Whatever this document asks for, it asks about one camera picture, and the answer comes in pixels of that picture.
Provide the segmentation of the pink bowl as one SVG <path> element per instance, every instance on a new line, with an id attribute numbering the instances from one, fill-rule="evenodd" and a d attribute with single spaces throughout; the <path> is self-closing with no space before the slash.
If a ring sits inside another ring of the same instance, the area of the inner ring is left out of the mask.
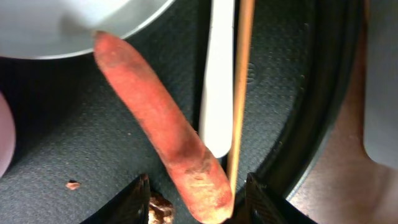
<path id="1" fill-rule="evenodd" d="M 16 128 L 11 109 L 1 93 L 0 99 L 0 175 L 5 174 L 11 164 L 16 147 Z"/>

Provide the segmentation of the orange carrot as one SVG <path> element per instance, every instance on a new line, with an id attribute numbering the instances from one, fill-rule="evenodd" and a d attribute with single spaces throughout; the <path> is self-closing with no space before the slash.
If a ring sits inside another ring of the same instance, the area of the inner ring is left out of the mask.
<path id="1" fill-rule="evenodd" d="M 95 33 L 93 53 L 101 73 L 149 138 L 192 216 L 201 223 L 229 219 L 234 197 L 223 168 L 147 61 L 125 40 L 104 31 Z"/>

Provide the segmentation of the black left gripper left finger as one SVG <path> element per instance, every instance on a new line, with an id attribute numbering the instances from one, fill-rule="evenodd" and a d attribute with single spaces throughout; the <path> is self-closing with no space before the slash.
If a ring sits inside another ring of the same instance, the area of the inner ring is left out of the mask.
<path id="1" fill-rule="evenodd" d="M 141 174 L 81 224 L 148 224 L 149 200 L 149 178 Z"/>

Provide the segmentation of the brown food scrap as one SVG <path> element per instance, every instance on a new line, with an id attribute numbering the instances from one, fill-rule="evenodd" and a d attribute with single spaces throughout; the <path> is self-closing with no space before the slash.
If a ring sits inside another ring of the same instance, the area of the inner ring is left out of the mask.
<path id="1" fill-rule="evenodd" d="M 148 224 L 172 224 L 175 208 L 170 201 L 157 192 L 151 192 Z"/>

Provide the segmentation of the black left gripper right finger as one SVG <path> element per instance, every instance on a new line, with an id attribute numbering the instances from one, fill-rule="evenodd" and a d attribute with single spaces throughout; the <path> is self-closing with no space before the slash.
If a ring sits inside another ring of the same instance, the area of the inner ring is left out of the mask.
<path id="1" fill-rule="evenodd" d="M 249 173 L 244 188 L 244 203 L 237 207 L 231 224 L 316 224 L 285 198 Z"/>

